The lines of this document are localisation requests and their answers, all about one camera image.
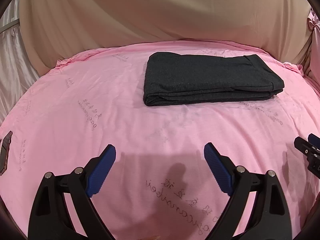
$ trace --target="white satin fabric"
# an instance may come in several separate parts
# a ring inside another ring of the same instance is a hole
[[[19,0],[12,0],[0,19],[0,26],[19,18],[18,5]],[[38,78],[24,48],[20,25],[0,33],[0,124]]]

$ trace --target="screw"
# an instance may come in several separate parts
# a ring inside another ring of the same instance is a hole
[[[245,168],[243,166],[238,166],[237,171],[240,173],[243,173],[243,172],[245,172]]]
[[[272,170],[268,171],[269,176],[274,177],[276,173]]]
[[[81,174],[82,171],[83,171],[83,168],[82,168],[82,167],[77,167],[77,168],[75,169],[75,173],[76,173],[76,174]]]
[[[46,179],[51,178],[51,176],[52,176],[52,173],[51,173],[51,172],[47,172],[47,173],[44,175],[44,177],[45,177]]]

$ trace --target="cursive writing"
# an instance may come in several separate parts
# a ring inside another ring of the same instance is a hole
[[[216,223],[216,222],[218,222],[219,218],[220,218],[220,217],[214,217],[214,218],[212,219],[212,221]]]
[[[202,209],[202,213],[209,215],[212,212],[210,206],[206,205],[205,208]]]
[[[168,189],[171,189],[172,187],[174,187],[174,182],[171,183],[170,179],[166,179],[165,183],[161,183],[162,185],[164,185],[165,187],[167,187]]]
[[[175,210],[176,213],[178,213],[181,217],[185,219],[187,223],[192,224],[193,226],[196,226],[198,228],[198,234],[203,235],[204,231],[209,231],[210,228],[208,225],[202,225],[202,223],[198,223],[197,220],[195,220],[194,216],[189,214],[187,211],[181,209],[177,204],[173,203],[171,200],[167,198],[167,195],[164,196],[164,188],[161,190],[157,190],[156,187],[151,185],[151,181],[146,180],[146,187],[150,189],[151,192],[155,193],[156,197],[159,198],[161,201],[163,201],[167,206],[169,206],[171,209]]]

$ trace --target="phone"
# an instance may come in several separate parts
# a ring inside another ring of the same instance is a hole
[[[0,142],[0,176],[7,170],[9,147],[11,143],[12,131]]]

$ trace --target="black clamp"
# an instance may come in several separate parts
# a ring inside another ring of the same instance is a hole
[[[95,210],[90,197],[99,192],[116,159],[116,149],[108,145],[99,157],[70,174],[47,172],[33,202],[28,239],[30,240],[115,240]],[[74,229],[64,193],[70,193],[79,220],[87,234]]]
[[[294,146],[307,156],[308,170],[320,179],[320,138],[314,134],[308,136],[308,141],[301,137],[294,140]],[[313,240],[320,236],[320,207],[313,213],[294,240]]]
[[[204,157],[220,189],[230,196],[206,240],[292,240],[288,205],[274,171],[256,174],[236,167],[212,143],[204,147]],[[256,191],[256,197],[246,229],[233,236],[252,191]]]

